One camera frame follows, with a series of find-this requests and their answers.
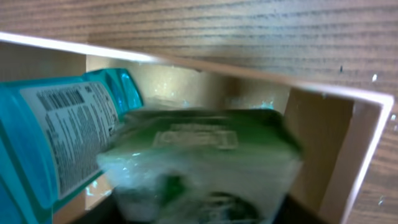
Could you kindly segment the white cardboard box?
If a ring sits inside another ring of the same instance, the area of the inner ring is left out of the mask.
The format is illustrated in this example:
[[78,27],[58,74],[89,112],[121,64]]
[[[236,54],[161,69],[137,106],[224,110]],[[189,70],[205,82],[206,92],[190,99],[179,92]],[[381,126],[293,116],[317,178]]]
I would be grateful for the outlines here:
[[129,69],[143,97],[175,106],[270,103],[305,147],[292,195],[328,223],[346,223],[394,98],[304,78],[199,60],[1,34],[1,79]]

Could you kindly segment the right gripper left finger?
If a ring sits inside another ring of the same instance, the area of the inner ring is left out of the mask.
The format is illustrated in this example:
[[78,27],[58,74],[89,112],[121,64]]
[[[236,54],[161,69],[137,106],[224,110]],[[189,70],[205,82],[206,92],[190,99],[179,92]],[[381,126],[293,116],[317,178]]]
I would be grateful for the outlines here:
[[112,193],[100,202],[94,209],[82,215],[71,224],[123,224],[124,218],[116,205]]

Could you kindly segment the teal mouthwash bottle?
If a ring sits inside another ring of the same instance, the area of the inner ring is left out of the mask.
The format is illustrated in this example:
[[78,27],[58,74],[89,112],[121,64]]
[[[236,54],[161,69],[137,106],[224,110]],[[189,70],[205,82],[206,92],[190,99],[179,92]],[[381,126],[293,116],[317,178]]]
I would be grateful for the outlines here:
[[123,114],[141,108],[125,68],[1,83],[1,222],[51,223],[101,171]]

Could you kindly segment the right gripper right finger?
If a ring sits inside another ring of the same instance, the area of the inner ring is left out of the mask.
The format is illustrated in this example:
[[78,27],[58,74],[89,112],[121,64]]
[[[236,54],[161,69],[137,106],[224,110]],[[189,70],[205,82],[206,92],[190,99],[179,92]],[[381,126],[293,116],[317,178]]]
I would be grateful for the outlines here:
[[291,195],[285,197],[273,224],[327,224]]

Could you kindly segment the green white packet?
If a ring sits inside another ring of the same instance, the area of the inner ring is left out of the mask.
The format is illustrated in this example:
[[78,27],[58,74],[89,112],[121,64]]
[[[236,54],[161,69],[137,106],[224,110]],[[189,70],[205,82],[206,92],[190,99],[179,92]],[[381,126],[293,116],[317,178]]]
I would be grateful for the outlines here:
[[130,222],[270,223],[303,159],[274,110],[137,110],[97,163]]

